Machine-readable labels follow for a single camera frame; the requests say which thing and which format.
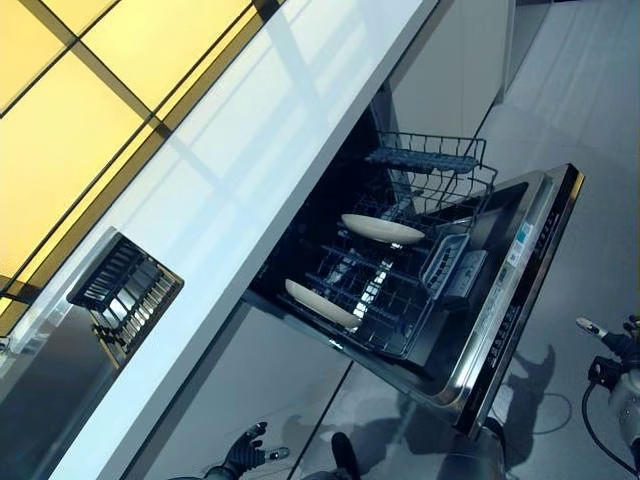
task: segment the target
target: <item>black glove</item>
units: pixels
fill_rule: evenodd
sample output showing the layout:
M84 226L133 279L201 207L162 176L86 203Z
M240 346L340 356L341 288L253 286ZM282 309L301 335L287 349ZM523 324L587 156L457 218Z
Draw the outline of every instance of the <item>black glove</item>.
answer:
M229 473L229 478L238 479L246 471L263 465L266 461L264 450L258 450L262 446L262 440L254 440L267 431L267 422L260 422L244 432L233 444L224 463L207 472L207 477L213 473Z

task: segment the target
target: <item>stainless steel door edge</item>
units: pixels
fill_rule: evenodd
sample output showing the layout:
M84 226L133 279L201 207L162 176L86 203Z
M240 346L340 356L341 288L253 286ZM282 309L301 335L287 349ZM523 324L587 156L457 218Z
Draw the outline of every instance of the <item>stainless steel door edge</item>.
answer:
M526 243L523 244L522 251L517 262L510 262L509 254L504 259L499 269L497 280L491 288L489 295L482 307L473 332L465 345L465 349L458 360L458 364L447 383L442 394L450 394L450 392L459 392L453 402L449 403L449 407L455 412L461 412L466 403L471 389L478 378L480 369L487 357L493 339L495 338L500 321L504 317L509 307L513 293L518 286L520 278L529 261L533 246L535 245L539 235L539 225L544 223L549 210L551 209L551 200L557 193L558 186L552 185L549 178L545 178L536 192L535 200L530 204L527 213L522 220L518 232L528 225L530 228L527 234ZM511 252L518 244L518 239L514 238L511 242L509 252Z
M560 183L560 181L563 180L565 173L570 169L573 169L573 167L572 166L559 167L558 169L555 169L549 173L554 177L556 177L556 180L557 180L556 184L558 184ZM538 294L542 289L544 279L551 267L551 262L555 257L556 250L560 245L560 241L562 240L564 230L569 222L569 219L571 218L571 214L573 212L575 203L578 199L578 195L580 194L580 190L584 183L584 179L585 179L584 174L578 171L575 171L574 179L569 179L570 183L568 187L570 190L569 190L566 203L562 208L562 214L558 216L557 222L555 223L554 227L550 229L548 239L545 240L546 244L544 245L544 248L546 248L546 250L544 250L543 252L543 258L540 264L540 268L533 281L532 287L529 289L526 300L522 308L519 310L517 314L517 320L515 321L513 334L511 335L508 343L506 344L504 354L497 365L491 384L487 389L486 394L483 396L483 401L475 415L475 421L473 422L472 428L470 430L471 436L474 436L475 434L477 434L477 432L479 432L480 428L484 424L484 420L489 414L491 405L493 404L493 399L495 398L495 395L497 394L498 389L502 384L502 380L511 362L511 358L513 357L513 354L517 349L520 337L522 336L524 327L529 319L529 315L531 314L531 311L533 310L535 302L538 298Z

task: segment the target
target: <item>dishwasher rack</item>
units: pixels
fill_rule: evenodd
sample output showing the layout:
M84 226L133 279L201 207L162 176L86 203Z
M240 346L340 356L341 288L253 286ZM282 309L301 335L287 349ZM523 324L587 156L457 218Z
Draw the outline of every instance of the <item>dishwasher rack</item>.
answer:
M308 247L310 256L321 260L295 280L359 317L356 330L330 322L286 293L279 298L335 335L404 359L439 301L421 279L431 262L441 260L436 252L443 240L471 231L493 192L497 170L483 164L483 139L394 132L379 132L378 138L379 146L360 160L387 175L365 182L344 213L401 223L425 238L415 245L385 244L337 221L331 242ZM444 273L443 284L455 266Z

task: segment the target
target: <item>dishwasher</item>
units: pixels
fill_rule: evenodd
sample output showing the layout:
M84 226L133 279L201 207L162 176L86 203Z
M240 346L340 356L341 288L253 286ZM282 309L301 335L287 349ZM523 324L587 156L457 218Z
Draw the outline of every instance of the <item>dishwasher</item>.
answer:
M472 438L584 181L567 164L496 184L484 150L365 115L244 296Z

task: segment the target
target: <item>white plate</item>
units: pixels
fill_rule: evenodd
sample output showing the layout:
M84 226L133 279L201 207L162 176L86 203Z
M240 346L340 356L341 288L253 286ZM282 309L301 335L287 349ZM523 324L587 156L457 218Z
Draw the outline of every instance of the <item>white plate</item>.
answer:
M420 230L381 218L347 213L342 215L342 221L352 232L378 242L409 245L424 238Z
M358 317L343 310L316 292L303 287L299 283L287 279L285 281L285 287L289 295L318 315L322 315L324 318L342 325L345 328L353 329L360 326L360 319Z

